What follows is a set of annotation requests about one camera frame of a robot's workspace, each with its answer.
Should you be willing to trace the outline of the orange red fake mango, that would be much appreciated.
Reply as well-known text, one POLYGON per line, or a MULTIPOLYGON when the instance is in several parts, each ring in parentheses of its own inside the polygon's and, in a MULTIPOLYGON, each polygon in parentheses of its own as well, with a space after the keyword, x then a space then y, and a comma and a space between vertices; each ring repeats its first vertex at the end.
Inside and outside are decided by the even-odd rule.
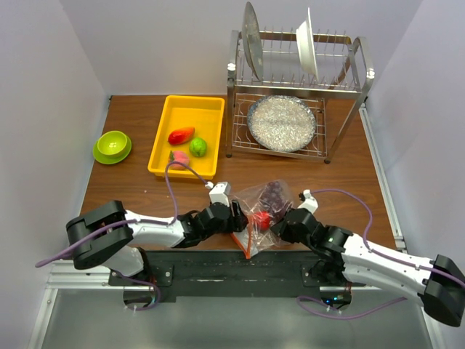
POLYGON ((181 145, 189 142, 195 134, 194 127, 183 127, 175 129, 168 136, 168 142, 170 145, 181 145))

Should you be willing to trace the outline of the purple fake grapes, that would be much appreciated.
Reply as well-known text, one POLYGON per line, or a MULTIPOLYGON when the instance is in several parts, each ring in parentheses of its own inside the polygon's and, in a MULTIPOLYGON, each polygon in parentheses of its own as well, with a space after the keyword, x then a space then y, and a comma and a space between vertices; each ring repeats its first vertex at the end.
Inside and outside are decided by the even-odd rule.
POLYGON ((279 181, 272 181, 265 185, 258 199, 263 210, 277 214, 281 212, 287 200, 283 194, 283 187, 279 181))

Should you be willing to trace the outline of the pink fake meat pack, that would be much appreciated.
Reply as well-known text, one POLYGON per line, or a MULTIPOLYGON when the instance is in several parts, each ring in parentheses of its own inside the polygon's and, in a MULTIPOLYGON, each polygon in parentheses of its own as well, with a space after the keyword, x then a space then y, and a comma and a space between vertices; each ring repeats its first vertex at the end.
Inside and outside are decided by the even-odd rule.
POLYGON ((170 151, 168 165, 170 170, 185 170, 190 165, 190 158, 183 151, 170 151))

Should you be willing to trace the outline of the clear zip top bag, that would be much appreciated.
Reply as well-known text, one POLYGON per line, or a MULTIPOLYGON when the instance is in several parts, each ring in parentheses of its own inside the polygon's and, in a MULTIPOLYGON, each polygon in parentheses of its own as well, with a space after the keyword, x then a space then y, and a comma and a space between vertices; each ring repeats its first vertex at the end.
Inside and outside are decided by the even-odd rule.
POLYGON ((230 198, 238 201, 248 219, 245 230, 232 234, 233 241, 246 259, 263 250, 287 244, 271 231, 271 227, 294 205, 294 196, 284 180, 256 185, 235 192, 230 198))

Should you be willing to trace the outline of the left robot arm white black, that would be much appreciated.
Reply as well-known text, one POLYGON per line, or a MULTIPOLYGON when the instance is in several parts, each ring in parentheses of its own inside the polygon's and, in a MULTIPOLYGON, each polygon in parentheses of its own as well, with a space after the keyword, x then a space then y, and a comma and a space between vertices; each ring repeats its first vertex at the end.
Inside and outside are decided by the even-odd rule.
POLYGON ((140 249, 131 244, 169 248, 196 246, 216 233, 241 233, 248 218, 238 201, 213 203, 201 211, 157 218, 125 210, 121 201, 110 201, 66 225, 73 264, 77 270, 100 265, 122 273, 134 285, 150 278, 150 267, 140 249))

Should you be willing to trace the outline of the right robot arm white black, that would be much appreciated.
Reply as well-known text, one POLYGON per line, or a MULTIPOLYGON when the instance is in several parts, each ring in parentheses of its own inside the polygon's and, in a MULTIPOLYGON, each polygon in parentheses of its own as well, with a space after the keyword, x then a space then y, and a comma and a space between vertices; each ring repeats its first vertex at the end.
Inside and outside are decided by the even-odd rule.
POLYGON ((464 315, 464 274, 449 257, 412 256, 337 226, 318 222, 307 209, 291 209, 271 227, 279 238, 300 243, 325 263, 324 278, 365 284, 417 302, 441 324, 459 327, 464 315))

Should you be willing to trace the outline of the green fake fruit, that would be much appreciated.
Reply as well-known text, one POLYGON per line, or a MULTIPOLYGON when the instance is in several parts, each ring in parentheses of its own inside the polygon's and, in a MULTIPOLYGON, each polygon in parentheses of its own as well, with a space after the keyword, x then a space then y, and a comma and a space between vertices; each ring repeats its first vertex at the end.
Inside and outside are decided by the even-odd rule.
POLYGON ((195 137, 190 141, 189 150, 194 157, 203 157, 206 155, 207 143, 201 137, 195 137))

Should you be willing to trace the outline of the red fake apple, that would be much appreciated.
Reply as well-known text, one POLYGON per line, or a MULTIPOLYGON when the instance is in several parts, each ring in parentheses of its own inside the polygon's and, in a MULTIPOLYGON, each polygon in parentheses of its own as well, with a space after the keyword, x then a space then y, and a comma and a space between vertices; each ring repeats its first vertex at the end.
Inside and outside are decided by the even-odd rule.
POLYGON ((258 231, 265 231, 270 228, 271 216, 268 212, 255 212, 251 215, 251 220, 258 231))

